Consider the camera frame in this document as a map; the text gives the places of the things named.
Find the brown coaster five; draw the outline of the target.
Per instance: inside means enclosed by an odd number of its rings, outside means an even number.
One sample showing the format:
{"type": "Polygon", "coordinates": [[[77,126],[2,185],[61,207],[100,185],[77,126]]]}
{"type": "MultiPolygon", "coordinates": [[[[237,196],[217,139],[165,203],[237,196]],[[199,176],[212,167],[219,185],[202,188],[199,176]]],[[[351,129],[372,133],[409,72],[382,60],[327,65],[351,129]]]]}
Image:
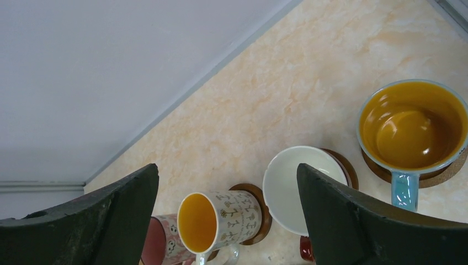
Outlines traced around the brown coaster five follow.
{"type": "Polygon", "coordinates": [[[358,190],[359,181],[358,181],[357,173],[354,167],[352,166],[352,164],[349,162],[349,160],[345,158],[343,155],[341,155],[340,153],[335,152],[333,150],[325,149],[325,148],[322,148],[322,150],[328,153],[329,155],[331,155],[340,165],[342,171],[344,172],[346,176],[347,185],[349,187],[352,187],[353,189],[358,190]]]}

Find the pink mug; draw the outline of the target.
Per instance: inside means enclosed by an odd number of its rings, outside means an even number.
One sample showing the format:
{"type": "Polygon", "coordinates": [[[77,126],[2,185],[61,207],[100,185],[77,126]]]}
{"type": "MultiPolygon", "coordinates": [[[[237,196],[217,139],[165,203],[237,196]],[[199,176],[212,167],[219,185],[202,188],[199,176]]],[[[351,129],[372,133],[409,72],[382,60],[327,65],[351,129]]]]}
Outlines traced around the pink mug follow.
{"type": "Polygon", "coordinates": [[[152,216],[150,219],[141,261],[143,264],[192,264],[195,254],[183,245],[177,214],[152,216]]]}

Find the blue mug yellow inside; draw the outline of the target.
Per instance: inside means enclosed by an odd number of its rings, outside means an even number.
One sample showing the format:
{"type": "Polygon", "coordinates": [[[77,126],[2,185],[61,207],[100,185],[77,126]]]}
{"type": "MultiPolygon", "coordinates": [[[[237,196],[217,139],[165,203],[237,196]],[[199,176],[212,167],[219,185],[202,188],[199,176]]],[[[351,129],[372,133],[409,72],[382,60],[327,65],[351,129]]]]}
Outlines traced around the blue mug yellow inside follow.
{"type": "Polygon", "coordinates": [[[362,105],[357,138],[367,166],[391,184],[392,205],[415,212],[421,181],[467,149],[467,103],[437,82],[396,81],[362,105]]]}

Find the brown coaster three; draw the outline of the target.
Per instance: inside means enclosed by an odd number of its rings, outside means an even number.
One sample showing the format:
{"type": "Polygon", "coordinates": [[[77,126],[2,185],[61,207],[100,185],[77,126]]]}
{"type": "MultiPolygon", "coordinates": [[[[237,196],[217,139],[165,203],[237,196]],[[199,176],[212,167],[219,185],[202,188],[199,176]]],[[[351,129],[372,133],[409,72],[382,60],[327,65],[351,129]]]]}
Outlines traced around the brown coaster three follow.
{"type": "Polygon", "coordinates": [[[207,198],[216,216],[208,260],[214,259],[223,247],[235,251],[240,245],[254,245],[266,238],[272,217],[259,187],[241,183],[227,191],[209,192],[207,198]]]}

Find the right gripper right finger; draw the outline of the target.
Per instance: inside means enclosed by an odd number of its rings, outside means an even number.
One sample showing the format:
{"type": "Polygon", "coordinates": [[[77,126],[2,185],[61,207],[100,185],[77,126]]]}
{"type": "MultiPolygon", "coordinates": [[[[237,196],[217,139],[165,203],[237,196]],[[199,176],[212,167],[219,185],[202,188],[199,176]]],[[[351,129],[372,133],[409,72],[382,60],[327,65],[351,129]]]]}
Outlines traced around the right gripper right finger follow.
{"type": "Polygon", "coordinates": [[[297,186],[317,264],[466,264],[467,224],[414,213],[301,163],[297,186]]]}

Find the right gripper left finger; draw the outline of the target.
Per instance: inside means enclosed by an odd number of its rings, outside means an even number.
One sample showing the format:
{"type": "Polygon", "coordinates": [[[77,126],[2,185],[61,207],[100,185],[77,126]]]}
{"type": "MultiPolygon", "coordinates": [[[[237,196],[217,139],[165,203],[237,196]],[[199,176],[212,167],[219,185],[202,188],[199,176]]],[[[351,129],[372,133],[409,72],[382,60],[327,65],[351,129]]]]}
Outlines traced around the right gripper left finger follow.
{"type": "Polygon", "coordinates": [[[1,263],[138,264],[158,184],[150,163],[69,202],[1,220],[1,263]]]}

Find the glass mug orange inside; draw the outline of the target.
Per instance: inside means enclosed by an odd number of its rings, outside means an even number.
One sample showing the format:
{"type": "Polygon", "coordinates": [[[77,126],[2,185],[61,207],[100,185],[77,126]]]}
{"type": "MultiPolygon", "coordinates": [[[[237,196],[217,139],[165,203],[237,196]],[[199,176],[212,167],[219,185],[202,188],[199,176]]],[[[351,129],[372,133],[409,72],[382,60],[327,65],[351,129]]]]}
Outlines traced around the glass mug orange inside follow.
{"type": "Polygon", "coordinates": [[[177,227],[183,245],[195,254],[194,264],[207,264],[211,253],[224,247],[230,250],[224,264],[236,264],[240,243],[254,238],[262,220],[259,201],[247,191],[194,192],[179,206],[177,227]]]}

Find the white cup red handle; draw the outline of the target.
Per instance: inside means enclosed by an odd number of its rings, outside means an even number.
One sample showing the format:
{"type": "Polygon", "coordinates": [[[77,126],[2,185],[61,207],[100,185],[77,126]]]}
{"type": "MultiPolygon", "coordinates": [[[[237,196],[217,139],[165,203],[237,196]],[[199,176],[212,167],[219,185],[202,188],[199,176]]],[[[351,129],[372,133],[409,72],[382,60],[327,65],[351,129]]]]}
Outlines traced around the white cup red handle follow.
{"type": "Polygon", "coordinates": [[[314,167],[342,184],[347,185],[347,179],[331,155],[312,146],[293,146],[282,150],[265,171],[263,196],[269,213],[284,229],[301,236],[300,255],[302,259],[314,262],[296,179],[297,167],[301,163],[314,167]]]}

